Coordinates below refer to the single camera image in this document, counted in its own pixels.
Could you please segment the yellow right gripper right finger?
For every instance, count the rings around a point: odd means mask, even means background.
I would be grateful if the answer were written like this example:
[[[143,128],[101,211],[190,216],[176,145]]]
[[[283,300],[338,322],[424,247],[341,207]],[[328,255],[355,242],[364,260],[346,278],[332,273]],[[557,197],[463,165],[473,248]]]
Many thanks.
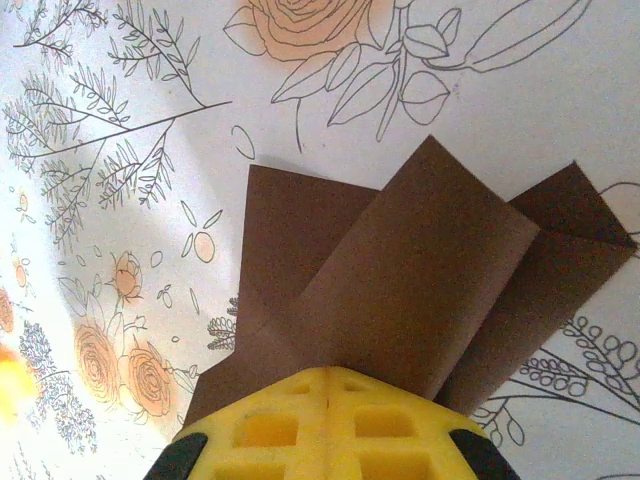
[[[517,479],[469,418],[340,367],[327,369],[329,479]]]

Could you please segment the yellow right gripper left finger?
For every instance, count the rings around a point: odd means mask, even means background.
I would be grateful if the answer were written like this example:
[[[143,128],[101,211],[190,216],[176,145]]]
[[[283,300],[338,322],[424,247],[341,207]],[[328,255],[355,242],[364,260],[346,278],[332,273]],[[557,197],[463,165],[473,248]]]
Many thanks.
[[[328,373],[311,368],[185,427],[151,479],[326,479]]]

